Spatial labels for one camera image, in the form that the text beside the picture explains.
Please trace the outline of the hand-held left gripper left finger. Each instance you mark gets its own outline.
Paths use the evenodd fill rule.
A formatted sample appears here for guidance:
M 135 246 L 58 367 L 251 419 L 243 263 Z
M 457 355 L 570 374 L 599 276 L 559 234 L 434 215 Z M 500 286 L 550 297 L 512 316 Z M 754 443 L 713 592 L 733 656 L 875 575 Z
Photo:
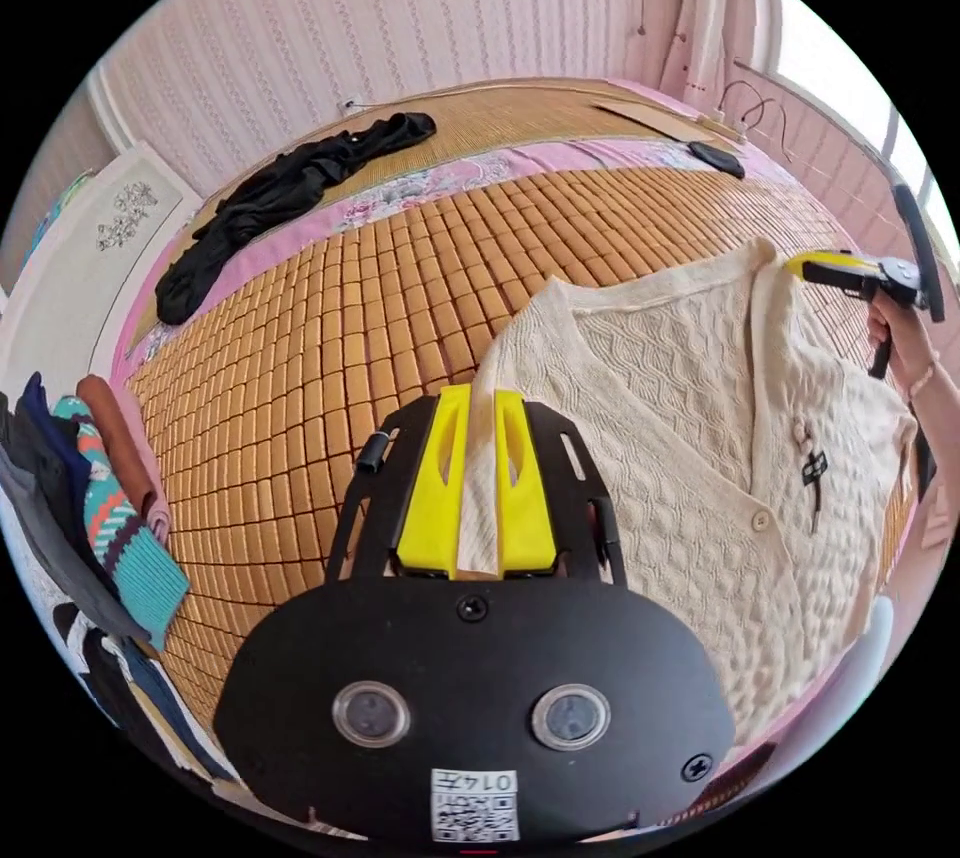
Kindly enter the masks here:
M 471 389 L 442 388 L 432 411 L 396 548 L 406 573 L 457 573 Z

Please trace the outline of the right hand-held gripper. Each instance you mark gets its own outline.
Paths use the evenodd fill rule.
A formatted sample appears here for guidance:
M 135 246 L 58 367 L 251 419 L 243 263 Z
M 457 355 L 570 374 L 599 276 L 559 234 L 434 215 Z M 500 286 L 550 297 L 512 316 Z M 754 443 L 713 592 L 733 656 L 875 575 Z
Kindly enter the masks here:
M 809 251 L 785 261 L 785 269 L 807 283 L 841 290 L 849 297 L 865 302 L 868 307 L 877 291 L 890 296 L 904 308 L 924 309 L 918 303 L 923 297 L 919 271 L 901 259 L 870 259 L 841 251 Z M 873 349 L 870 375 L 884 379 L 888 371 L 892 340 L 887 338 Z

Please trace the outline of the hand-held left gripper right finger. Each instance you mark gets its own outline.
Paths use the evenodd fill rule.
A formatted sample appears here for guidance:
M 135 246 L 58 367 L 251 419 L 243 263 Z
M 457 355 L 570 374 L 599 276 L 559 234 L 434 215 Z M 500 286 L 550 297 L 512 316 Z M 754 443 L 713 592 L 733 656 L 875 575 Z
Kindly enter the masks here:
M 494 394 L 494 444 L 499 573 L 550 574 L 556 544 L 532 426 L 518 392 Z

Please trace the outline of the person's right hand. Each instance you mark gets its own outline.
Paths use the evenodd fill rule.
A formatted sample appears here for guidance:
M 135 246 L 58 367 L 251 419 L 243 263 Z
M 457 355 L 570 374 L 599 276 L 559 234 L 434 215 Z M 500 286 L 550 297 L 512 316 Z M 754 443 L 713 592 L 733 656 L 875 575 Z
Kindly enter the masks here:
M 867 312 L 867 333 L 878 348 L 892 340 L 889 366 L 899 389 L 912 398 L 932 378 L 938 354 L 915 308 L 898 305 L 887 294 L 877 291 Z

